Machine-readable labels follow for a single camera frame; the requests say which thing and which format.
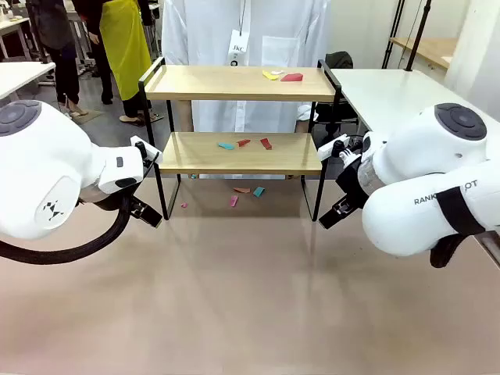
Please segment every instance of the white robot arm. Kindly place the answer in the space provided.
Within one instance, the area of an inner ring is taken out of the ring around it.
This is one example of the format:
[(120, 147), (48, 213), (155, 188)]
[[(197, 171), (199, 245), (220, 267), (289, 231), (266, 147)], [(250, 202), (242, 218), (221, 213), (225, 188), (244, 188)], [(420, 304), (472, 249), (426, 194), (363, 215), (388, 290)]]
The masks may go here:
[(380, 250), (431, 249), (433, 266), (445, 266), (463, 239), (500, 224), (499, 165), (487, 161), (486, 136), (474, 111), (452, 103), (426, 109), (387, 140), (368, 133), (362, 156), (341, 152), (337, 182), (347, 195), (320, 222), (330, 228), (363, 209)]
[(118, 209), (124, 195), (130, 199), (128, 215), (145, 210), (150, 224), (159, 225), (161, 216), (133, 193), (145, 166), (163, 155), (139, 138), (132, 144), (98, 147), (43, 102), (18, 101), (0, 109), (0, 233), (42, 238), (61, 227), (78, 202)]

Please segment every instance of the wooden shelf board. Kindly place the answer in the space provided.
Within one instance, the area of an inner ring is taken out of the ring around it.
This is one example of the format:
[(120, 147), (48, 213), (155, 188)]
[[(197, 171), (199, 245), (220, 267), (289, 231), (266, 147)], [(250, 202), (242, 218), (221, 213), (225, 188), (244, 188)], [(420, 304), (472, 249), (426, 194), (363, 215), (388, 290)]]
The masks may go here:
[[(304, 74), (303, 82), (268, 80), (263, 70)], [(162, 66), (145, 87), (151, 100), (332, 102), (335, 91), (321, 69), (255, 66)]]
[[(272, 150), (261, 139), (268, 138)], [(244, 147), (238, 141), (251, 140)], [(219, 142), (232, 144), (226, 150)], [(319, 175), (321, 162), (311, 134), (173, 133), (159, 168), (168, 173)]]
[[(405, 47), (409, 52), (413, 49), (415, 40), (411, 37), (392, 37), (391, 41), (400, 47)], [(419, 44), (417, 54), (422, 56), (429, 63), (436, 64), (444, 69), (449, 69), (450, 63), (443, 60), (443, 57), (453, 56), (456, 50), (458, 39), (453, 37), (425, 37)]]

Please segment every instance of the name badge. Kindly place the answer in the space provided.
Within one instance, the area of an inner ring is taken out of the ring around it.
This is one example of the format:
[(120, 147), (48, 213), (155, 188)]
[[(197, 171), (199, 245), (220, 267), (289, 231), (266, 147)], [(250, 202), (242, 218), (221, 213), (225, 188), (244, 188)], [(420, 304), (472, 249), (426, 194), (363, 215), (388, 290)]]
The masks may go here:
[(250, 33), (241, 33), (233, 30), (229, 52), (227, 53), (227, 64), (231, 66), (245, 66), (247, 62), (248, 39)]

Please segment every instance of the black pants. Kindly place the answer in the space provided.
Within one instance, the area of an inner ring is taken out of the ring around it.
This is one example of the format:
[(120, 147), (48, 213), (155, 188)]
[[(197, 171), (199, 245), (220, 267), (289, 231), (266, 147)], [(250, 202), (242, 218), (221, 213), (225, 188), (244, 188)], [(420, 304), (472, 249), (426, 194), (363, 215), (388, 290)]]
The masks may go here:
[(67, 98), (78, 104), (78, 93), (80, 92), (80, 84), (78, 82), (77, 52), (74, 45), (71, 43), (63, 49), (53, 49), (44, 46), (50, 58), (55, 64), (55, 90), (57, 91), (57, 101), (66, 103)]
[[(151, 108), (151, 102), (148, 101), (148, 108)], [(132, 98), (123, 101), (123, 109), (125, 110), (125, 114), (129, 117), (137, 117), (138, 111), (142, 111), (142, 102), (141, 96), (139, 92), (134, 95)]]
[(108, 56), (106, 56), (106, 50), (102, 43), (102, 37), (100, 34), (98, 36), (101, 43), (95, 45), (91, 42), (92, 55), (94, 56), (95, 65), (97, 65), (99, 75), (101, 76), (102, 96), (110, 99), (113, 97), (113, 90), (111, 89), (111, 68), (109, 67)]

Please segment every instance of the pocket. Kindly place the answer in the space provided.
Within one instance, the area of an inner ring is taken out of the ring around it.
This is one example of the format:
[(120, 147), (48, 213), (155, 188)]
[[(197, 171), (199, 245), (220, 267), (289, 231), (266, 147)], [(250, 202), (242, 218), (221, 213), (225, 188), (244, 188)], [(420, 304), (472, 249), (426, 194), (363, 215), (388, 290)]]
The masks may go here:
[(297, 66), (297, 37), (262, 37), (262, 66)]

